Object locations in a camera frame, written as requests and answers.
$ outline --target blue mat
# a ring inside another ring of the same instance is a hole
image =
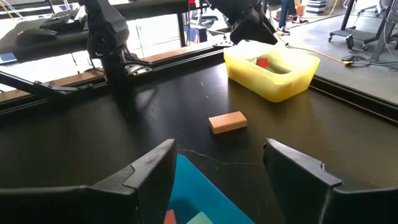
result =
[[[177,155],[169,209],[174,210],[177,223],[187,223],[200,212],[204,212],[213,224],[253,223],[181,154]]]

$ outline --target yellow plastic bin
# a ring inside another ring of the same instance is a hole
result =
[[[269,68],[256,65],[257,58],[268,58]],[[224,50],[228,76],[271,102],[281,102],[310,85],[318,70],[318,57],[256,41],[241,41]]]

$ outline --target wheel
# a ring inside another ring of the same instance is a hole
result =
[[[369,46],[366,45],[366,44],[363,44],[363,45],[362,45],[362,50],[363,50],[363,51],[369,50]]]

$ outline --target plastic container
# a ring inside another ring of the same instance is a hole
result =
[[[174,210],[177,223],[187,223],[200,212],[213,224],[253,223],[181,154],[177,155],[169,209]]]
[[[269,67],[256,65],[257,58],[268,58]],[[320,59],[280,45],[241,41],[224,50],[228,76],[271,102],[281,102],[310,85]]]

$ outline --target person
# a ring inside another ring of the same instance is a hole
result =
[[[290,35],[290,32],[286,30],[286,19],[288,15],[293,17],[294,24],[308,23],[308,20],[302,19],[297,15],[296,8],[294,6],[294,0],[281,0],[280,3],[280,19],[277,32],[280,32],[284,35]]]

